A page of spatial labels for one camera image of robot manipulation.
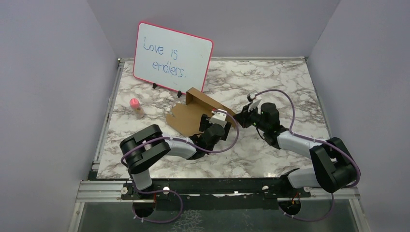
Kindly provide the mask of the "brown cardboard box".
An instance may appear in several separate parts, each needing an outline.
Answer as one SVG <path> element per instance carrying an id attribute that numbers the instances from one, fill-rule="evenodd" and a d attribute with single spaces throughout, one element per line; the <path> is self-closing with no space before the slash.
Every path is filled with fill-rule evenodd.
<path id="1" fill-rule="evenodd" d="M 167 124 L 185 137 L 199 133 L 203 114 L 212 116 L 212 110 L 221 109 L 234 116 L 235 112 L 227 106 L 192 87 L 186 92 L 186 103 L 176 104 L 166 115 Z"/>

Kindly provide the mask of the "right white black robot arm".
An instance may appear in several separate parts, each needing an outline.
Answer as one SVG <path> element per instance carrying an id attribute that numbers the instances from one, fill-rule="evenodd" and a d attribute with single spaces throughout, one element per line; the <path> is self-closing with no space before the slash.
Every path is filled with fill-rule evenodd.
<path id="1" fill-rule="evenodd" d="M 341 139 L 326 141 L 304 138 L 281 125 L 279 111 L 273 103 L 261 108 L 248 104 L 234 119 L 243 128 L 254 126 L 263 132 L 262 138 L 272 147 L 297 153 L 311 159 L 312 167 L 293 169 L 280 176 L 279 191 L 286 197 L 300 188 L 322 188 L 334 193 L 357 181 L 359 172 Z"/>

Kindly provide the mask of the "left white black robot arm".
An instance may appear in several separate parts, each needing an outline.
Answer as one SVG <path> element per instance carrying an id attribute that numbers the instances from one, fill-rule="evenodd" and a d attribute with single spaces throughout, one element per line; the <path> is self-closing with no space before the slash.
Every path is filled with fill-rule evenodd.
<path id="1" fill-rule="evenodd" d="M 134 183 L 133 191 L 139 198 L 147 198 L 152 192 L 149 169 L 162 157 L 176 156 L 197 160 L 216 153 L 215 145 L 227 139 L 231 122 L 229 114 L 221 109 L 212 116 L 202 115 L 199 133 L 189 137 L 171 137 L 164 134 L 159 125 L 152 124 L 120 142 L 123 154 L 120 162 L 127 167 Z"/>

